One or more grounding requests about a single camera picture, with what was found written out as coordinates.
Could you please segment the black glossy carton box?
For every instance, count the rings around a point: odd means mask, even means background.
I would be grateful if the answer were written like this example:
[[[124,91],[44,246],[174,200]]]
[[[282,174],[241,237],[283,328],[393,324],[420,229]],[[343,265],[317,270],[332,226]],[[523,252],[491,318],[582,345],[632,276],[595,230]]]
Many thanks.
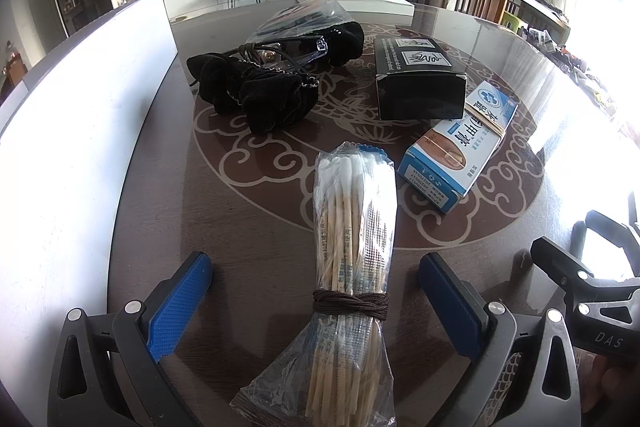
[[[374,40],[378,115],[383,120],[459,119],[466,77],[435,40],[378,36]]]

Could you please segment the blue white medicine box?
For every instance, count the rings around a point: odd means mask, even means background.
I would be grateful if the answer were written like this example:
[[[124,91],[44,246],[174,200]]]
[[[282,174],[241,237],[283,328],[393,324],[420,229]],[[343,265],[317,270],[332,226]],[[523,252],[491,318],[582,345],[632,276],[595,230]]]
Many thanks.
[[[487,81],[465,102],[500,110],[506,130],[518,110],[514,98]],[[398,173],[440,212],[447,213],[469,194],[501,142],[463,107],[461,118],[439,121],[406,150]]]

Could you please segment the white storage box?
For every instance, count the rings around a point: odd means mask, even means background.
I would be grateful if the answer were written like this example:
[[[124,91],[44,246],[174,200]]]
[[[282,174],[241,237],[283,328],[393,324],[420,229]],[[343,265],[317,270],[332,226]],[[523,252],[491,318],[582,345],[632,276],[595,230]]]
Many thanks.
[[[122,187],[177,55],[164,0],[134,0],[57,46],[1,111],[1,382],[47,421],[70,309],[102,313]]]

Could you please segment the glasses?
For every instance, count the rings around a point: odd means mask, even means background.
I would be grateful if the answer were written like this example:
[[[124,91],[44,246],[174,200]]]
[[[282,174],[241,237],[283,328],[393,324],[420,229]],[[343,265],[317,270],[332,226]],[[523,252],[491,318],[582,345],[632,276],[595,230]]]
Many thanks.
[[[360,23],[336,0],[309,0],[277,12],[234,52],[259,66],[329,72],[362,55]]]

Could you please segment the cotton swabs plastic pack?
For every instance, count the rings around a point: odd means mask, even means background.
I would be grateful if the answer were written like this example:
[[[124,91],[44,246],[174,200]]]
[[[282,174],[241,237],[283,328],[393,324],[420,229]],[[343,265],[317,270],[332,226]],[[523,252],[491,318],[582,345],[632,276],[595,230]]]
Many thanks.
[[[397,213],[393,161],[352,142],[320,154],[312,203],[314,313],[230,404],[258,426],[393,426],[383,336]]]

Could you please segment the black knitted gloves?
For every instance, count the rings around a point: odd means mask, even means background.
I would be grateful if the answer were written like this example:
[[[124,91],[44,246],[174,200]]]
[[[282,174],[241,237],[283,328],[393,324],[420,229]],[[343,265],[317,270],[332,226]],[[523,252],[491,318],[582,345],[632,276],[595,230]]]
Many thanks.
[[[319,80],[306,72],[263,68],[219,53],[191,56],[186,67],[203,101],[220,116],[245,116],[257,135],[297,126],[319,98]]]

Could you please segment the beige rubber band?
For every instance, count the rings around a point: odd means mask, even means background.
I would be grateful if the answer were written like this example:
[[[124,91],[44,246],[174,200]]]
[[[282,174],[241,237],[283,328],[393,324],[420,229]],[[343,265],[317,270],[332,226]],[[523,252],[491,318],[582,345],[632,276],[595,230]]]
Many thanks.
[[[480,107],[477,104],[469,102],[464,103],[464,109],[479,120],[491,132],[498,135],[500,140],[506,136],[506,124],[504,123],[504,115],[500,110],[492,108]]]

